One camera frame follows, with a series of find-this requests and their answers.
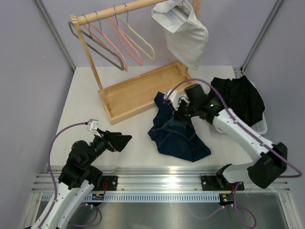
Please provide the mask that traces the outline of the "white garment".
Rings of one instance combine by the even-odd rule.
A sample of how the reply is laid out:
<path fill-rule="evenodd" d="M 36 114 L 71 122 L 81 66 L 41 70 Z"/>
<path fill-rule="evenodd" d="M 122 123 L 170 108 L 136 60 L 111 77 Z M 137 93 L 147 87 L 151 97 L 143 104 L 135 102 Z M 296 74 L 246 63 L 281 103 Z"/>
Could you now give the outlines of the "white garment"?
<path fill-rule="evenodd" d="M 158 3 L 151 11 L 152 18 L 163 27 L 168 50 L 191 70 L 197 70 L 208 42 L 208 30 L 197 19 L 191 3 L 184 0 L 185 17 L 175 6 L 181 1 L 168 0 Z"/>

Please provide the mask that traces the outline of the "pink hanger with black garment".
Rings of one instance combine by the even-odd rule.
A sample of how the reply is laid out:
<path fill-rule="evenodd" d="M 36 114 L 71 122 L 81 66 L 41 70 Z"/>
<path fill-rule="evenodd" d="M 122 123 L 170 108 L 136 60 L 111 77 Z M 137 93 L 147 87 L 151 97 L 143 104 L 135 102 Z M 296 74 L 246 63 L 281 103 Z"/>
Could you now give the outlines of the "pink hanger with black garment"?
<path fill-rule="evenodd" d="M 116 9 L 115 6 L 113 7 L 113 13 L 115 16 L 115 21 L 112 17 L 108 17 L 106 20 L 111 27 L 112 31 L 116 35 L 119 42 L 122 44 L 124 49 L 128 52 L 128 54 L 134 59 L 134 61 L 139 65 L 142 66 L 142 57 L 137 51 L 137 49 L 131 44 L 131 42 L 127 39 L 127 37 L 123 34 L 123 31 L 120 29 L 118 25 L 118 21 L 116 18 Z"/>

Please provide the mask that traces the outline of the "dark blue garment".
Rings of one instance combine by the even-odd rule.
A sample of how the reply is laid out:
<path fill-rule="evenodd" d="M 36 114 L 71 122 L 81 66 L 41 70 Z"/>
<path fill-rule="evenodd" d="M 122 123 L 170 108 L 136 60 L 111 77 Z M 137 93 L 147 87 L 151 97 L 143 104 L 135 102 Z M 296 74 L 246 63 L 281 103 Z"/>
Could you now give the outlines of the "dark blue garment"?
<path fill-rule="evenodd" d="M 174 117 L 173 107 L 163 101 L 164 94 L 158 92 L 154 103 L 158 112 L 148 135 L 163 155 L 196 162 L 211 154 L 209 147 L 198 137 L 191 121 L 185 123 Z"/>

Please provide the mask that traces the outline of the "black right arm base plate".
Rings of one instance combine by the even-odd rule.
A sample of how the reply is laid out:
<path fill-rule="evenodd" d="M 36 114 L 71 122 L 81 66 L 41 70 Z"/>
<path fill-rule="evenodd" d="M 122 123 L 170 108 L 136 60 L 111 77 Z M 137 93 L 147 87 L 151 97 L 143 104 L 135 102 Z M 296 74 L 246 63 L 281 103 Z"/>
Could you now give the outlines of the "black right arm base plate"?
<path fill-rule="evenodd" d="M 237 185 L 216 175 L 200 175 L 200 180 L 203 191 L 233 191 Z"/>

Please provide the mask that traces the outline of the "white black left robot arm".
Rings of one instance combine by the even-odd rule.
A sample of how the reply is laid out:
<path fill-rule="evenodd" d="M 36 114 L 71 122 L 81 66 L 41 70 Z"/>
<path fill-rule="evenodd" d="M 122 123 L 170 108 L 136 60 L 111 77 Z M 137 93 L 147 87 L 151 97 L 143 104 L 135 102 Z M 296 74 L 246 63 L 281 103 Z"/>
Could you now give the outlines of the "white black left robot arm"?
<path fill-rule="evenodd" d="M 87 143 L 75 142 L 65 166 L 61 170 L 47 207 L 31 226 L 33 229 L 64 229 L 78 206 L 92 190 L 103 184 L 103 172 L 92 163 L 106 150 L 121 152 L 132 139 L 120 132 L 97 130 L 94 139 Z"/>

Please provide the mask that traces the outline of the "black garment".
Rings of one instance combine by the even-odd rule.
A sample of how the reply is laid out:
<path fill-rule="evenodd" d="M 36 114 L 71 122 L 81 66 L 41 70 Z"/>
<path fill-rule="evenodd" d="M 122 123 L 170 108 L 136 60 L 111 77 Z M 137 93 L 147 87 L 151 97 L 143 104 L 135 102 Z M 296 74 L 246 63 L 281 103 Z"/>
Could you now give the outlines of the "black garment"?
<path fill-rule="evenodd" d="M 228 107 L 248 126 L 262 121 L 264 102 L 253 84 L 244 75 L 239 79 L 213 78 L 211 85 L 223 97 Z"/>

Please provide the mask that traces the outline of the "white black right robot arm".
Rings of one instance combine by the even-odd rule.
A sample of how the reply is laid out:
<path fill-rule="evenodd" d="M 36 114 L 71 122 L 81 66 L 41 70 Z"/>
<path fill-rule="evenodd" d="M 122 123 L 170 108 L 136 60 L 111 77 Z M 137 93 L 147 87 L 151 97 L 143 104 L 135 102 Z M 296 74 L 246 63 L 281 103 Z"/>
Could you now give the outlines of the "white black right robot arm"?
<path fill-rule="evenodd" d="M 251 181 L 260 188 L 267 188 L 287 169 L 287 147 L 265 139 L 246 125 L 232 109 L 226 109 L 219 98 L 210 99 L 201 85 L 195 83 L 184 89 L 185 94 L 171 90 L 169 101 L 174 108 L 174 116 L 188 122 L 192 117 L 200 117 L 221 133 L 233 140 L 248 154 L 251 163 L 227 164 L 216 173 L 216 183 L 222 189 L 238 182 Z"/>

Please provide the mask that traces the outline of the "grey hanger with white garment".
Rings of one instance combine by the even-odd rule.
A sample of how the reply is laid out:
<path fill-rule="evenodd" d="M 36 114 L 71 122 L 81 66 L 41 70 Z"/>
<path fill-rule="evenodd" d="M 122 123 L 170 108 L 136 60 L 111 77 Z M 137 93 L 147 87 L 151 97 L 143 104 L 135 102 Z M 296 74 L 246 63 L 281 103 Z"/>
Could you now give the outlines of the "grey hanger with white garment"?
<path fill-rule="evenodd" d="M 181 12 L 185 17 L 189 17 L 189 14 L 183 9 L 183 2 L 184 2 L 184 0 L 182 0 L 181 1 L 181 5 L 179 6 L 179 5 L 176 5 L 175 6 L 175 8 L 179 11 L 179 12 Z"/>

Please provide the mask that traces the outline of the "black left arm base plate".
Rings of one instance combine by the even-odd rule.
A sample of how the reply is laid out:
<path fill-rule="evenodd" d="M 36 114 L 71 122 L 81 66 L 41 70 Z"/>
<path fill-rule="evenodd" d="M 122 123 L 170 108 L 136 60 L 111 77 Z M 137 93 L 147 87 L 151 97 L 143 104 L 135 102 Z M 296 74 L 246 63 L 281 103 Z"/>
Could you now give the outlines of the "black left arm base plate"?
<path fill-rule="evenodd" d="M 116 191 L 118 186 L 118 176 L 103 176 L 102 191 Z"/>

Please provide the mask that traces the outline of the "wooden hanger with blue garment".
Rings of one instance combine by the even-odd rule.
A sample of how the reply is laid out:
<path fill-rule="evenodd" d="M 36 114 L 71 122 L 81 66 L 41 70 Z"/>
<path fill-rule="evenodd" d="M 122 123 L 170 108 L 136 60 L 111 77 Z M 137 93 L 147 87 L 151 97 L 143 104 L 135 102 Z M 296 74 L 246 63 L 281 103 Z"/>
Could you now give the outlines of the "wooden hanger with blue garment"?
<path fill-rule="evenodd" d="M 124 31 L 123 34 L 127 37 L 127 39 L 129 41 L 131 41 L 137 48 L 138 50 L 140 50 L 144 55 L 146 55 L 152 62 L 155 61 L 156 59 L 156 53 L 154 48 L 152 47 L 152 45 L 150 43 L 148 43 L 139 33 L 137 33 L 129 24 L 129 11 L 127 8 L 127 5 L 124 3 L 125 9 L 126 9 L 126 20 L 123 20 L 120 16 L 117 16 L 117 18 L 119 19 L 119 21 L 124 24 L 124 26 L 133 34 L 135 35 L 139 41 L 141 41 L 147 48 L 149 48 L 149 50 L 151 51 L 151 54 L 149 54 L 146 50 L 144 50 L 136 41 L 134 41 L 127 33 L 125 33 Z"/>

